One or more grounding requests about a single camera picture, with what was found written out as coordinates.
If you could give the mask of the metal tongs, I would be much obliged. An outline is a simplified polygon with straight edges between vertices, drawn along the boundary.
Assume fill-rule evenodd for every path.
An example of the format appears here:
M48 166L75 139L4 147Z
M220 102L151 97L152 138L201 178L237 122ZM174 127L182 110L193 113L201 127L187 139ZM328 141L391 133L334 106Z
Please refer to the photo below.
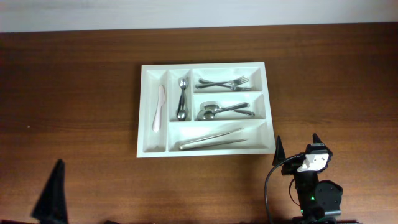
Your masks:
M246 139L239 139L239 138L224 139L224 137L241 132L242 130L243 130L243 128L239 128L239 129L235 129L232 131L209 134L206 136L202 136L200 138L182 141L177 144L177 149L179 151L191 151L191 150L196 150L196 149L200 149L203 147L220 146L220 145L225 145L225 144L244 142L244 141L246 141Z

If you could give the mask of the steel fork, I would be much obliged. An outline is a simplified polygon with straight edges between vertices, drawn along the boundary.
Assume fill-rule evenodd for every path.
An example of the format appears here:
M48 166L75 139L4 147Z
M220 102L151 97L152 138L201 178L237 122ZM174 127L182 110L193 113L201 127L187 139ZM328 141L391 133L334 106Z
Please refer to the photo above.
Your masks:
M205 80L205 79L202 79L202 78L200 78L199 80L199 83L201 83L201 84L210 84L210 83L213 83L213 82L211 82L211 81L209 81L209 80ZM252 88L245 88L245 87L239 87L239 86L230 86L230 85L225 85L225 84L220 84L220 85L218 85L219 87L223 87L223 88L228 88L228 89L230 89L231 91L251 91L252 90Z
M242 84L245 84L249 81L249 77L247 76L241 76L239 78L233 79L233 80L228 80L228 81L222 81L222 82L213 82L210 84L196 84L195 88L196 89L203 89L203 88L209 88L213 86L218 86L220 84L225 84L225 85L230 85L230 86L240 86Z

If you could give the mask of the large steel spoon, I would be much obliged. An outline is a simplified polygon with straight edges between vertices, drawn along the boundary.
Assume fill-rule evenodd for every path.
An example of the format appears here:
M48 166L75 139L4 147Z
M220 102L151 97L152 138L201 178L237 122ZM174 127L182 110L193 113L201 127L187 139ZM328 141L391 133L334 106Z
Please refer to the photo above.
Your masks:
M206 101L206 102L201 103L200 109L201 110L211 109L211 110L215 110L215 111L224 110L224 108L220 107L218 105L218 103L215 101ZM244 114L246 116L255 116L255 112L248 111L248 110L242 110L242 108L233 109L232 111L236 112L236 113Z
M219 110L219 111L215 111L215 110L211 110L211 109L201 110L197 115L197 119L199 121L214 120L218 113L232 111L233 109L237 109L237 108L248 108L248 107L250 107L249 103L238 103L238 104L235 104L232 106L225 107L224 110Z

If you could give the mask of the small steel teaspoon dark handle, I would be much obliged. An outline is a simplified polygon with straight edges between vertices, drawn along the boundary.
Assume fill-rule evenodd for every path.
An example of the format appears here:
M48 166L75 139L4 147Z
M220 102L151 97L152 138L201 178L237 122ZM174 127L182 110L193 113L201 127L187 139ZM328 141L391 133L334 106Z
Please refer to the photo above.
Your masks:
M185 103L186 103L186 94L185 90L182 90L181 95L180 95L180 101L179 101L179 106L177 110L177 119L179 121L185 121L187 118L187 110L185 109Z

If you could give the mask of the small steel teaspoon silver handle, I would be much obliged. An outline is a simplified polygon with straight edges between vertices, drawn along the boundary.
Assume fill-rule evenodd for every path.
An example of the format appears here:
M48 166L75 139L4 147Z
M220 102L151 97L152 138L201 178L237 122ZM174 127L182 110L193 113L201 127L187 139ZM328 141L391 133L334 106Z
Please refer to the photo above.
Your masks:
M185 101L186 101L186 93L185 90L188 88L189 83L186 78L181 78L179 81L179 87L181 89L181 95L180 95L180 100L179 100L179 109L184 109L185 106Z

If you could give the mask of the pink plastic knife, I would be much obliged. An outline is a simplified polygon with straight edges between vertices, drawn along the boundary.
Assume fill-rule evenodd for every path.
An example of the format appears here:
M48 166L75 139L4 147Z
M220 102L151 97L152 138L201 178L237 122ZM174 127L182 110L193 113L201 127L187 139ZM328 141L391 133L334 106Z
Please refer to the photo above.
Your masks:
M163 85L160 85L157 107L156 107L156 111L155 111L154 120L152 123L152 130L156 133L160 131L161 118L162 118L162 107L163 107L164 103L165 103L165 88Z

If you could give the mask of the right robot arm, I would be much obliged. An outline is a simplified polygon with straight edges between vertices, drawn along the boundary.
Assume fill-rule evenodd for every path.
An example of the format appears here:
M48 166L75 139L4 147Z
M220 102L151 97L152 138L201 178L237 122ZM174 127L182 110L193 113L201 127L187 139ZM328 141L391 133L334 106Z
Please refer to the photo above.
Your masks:
M281 166L282 175L293 177L301 211L301 216L293 217L293 223L336 223L336 217L341 215L343 188L330 180L318 179L333 153L317 134L312 138L305 152L287 158L278 136L272 165Z

